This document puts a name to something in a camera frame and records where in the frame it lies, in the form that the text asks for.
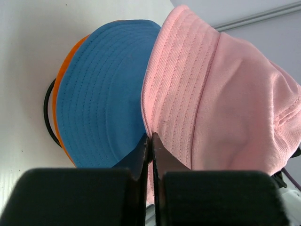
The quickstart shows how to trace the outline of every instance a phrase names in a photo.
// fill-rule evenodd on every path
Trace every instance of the black wire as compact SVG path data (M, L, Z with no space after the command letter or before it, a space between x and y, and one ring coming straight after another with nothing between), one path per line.
M49 122L49 116L48 116L48 103L49 103L50 94L51 94L51 91L52 91L54 85L55 85L55 79L50 84L50 86L49 86L49 88L46 92L46 95L45 95L45 99L44 99L44 121L45 121L45 124L46 124L46 128L48 130L48 133L51 135L51 138L57 143L57 145L62 147L60 142L58 141L57 137L55 136L54 132L52 131L52 128L51 128L51 125L50 125L50 122Z

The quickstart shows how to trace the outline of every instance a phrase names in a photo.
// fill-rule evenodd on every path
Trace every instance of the white table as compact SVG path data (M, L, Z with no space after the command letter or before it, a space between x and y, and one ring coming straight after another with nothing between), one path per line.
M47 132L43 101L74 44L114 20L162 25L172 9L169 0L0 0L0 213L26 170L73 167Z

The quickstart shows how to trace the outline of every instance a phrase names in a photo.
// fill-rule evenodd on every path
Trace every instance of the gray wall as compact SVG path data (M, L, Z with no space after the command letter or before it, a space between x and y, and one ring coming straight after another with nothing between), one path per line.
M301 84L301 12L243 26L226 33L253 43ZM301 184L301 156L286 169Z

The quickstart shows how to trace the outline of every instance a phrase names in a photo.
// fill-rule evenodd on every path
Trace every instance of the hat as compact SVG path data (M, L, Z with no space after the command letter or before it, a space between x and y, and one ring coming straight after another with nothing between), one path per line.
M143 82L149 137L193 170L282 169L301 141L301 88L245 40L187 6L164 22ZM148 201L152 168L149 168Z
M115 21L67 56L53 110L58 139L77 167L112 167L145 133L140 97L159 30L148 20Z

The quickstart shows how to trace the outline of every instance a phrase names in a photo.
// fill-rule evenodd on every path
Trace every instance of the black cord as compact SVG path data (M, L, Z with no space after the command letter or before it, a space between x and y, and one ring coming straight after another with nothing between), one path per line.
M48 103L49 103L50 94L51 94L51 91L52 91L54 85L55 85L55 79L50 84L50 86L49 86L49 88L46 92L46 95L45 95L45 99L44 99L44 121L45 121L45 124L46 124L46 128L48 130L48 133L51 135L52 139L57 143L57 145L62 147L60 142L58 141L57 137L55 136L54 132L52 131L52 128L51 128L51 125L50 125L50 122L49 122L49 116L48 116Z

